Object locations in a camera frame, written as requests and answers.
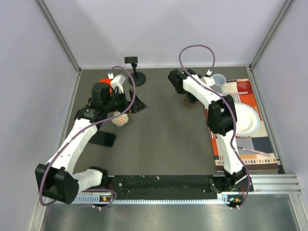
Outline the grey metal phone stand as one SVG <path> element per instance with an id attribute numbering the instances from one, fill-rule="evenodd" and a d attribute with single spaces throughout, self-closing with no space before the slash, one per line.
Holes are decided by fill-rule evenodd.
<path id="1" fill-rule="evenodd" d="M 195 108 L 199 105 L 199 101 L 197 100 L 196 97 L 194 97 L 192 94 L 187 93 L 184 96 L 184 103 L 186 106 L 190 107 L 190 108 Z"/>

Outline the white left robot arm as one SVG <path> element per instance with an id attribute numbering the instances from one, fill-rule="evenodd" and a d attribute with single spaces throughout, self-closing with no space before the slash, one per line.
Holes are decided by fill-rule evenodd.
<path id="1" fill-rule="evenodd" d="M 39 202 L 48 206 L 44 198 L 51 203 L 56 201 L 71 204 L 83 191 L 95 187 L 104 191 L 109 186 L 108 172 L 99 167 L 74 174 L 74 168 L 88 143 L 111 147 L 116 135 L 103 132 L 103 123 L 118 120 L 128 113 L 137 113 L 145 108 L 136 94 L 136 88 L 129 89 L 130 100 L 123 90 L 123 81 L 102 79 L 95 83 L 87 104 L 79 109 L 74 125 L 58 151 L 47 163 L 38 164 L 35 176 L 38 185 Z"/>

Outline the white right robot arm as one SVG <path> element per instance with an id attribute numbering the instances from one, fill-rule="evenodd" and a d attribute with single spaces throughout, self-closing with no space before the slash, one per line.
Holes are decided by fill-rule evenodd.
<path id="1" fill-rule="evenodd" d="M 224 160 L 225 179 L 222 186 L 212 181 L 214 189 L 222 192 L 225 188 L 237 190 L 244 187 L 250 190 L 251 178 L 248 169 L 239 157 L 236 135 L 237 115 L 234 100 L 230 95 L 223 96 L 210 87 L 215 85 L 208 71 L 205 77 L 200 77 L 191 69 L 172 70 L 168 79 L 178 94 L 186 94 L 201 102 L 207 110 L 207 126 L 219 140 L 220 150 Z"/>

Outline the black smartphone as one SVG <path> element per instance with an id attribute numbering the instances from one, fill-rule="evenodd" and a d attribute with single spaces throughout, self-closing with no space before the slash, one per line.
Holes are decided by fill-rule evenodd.
<path id="1" fill-rule="evenodd" d="M 116 135 L 109 132 L 97 131 L 89 140 L 89 143 L 93 143 L 100 146 L 112 147 L 116 140 Z"/>

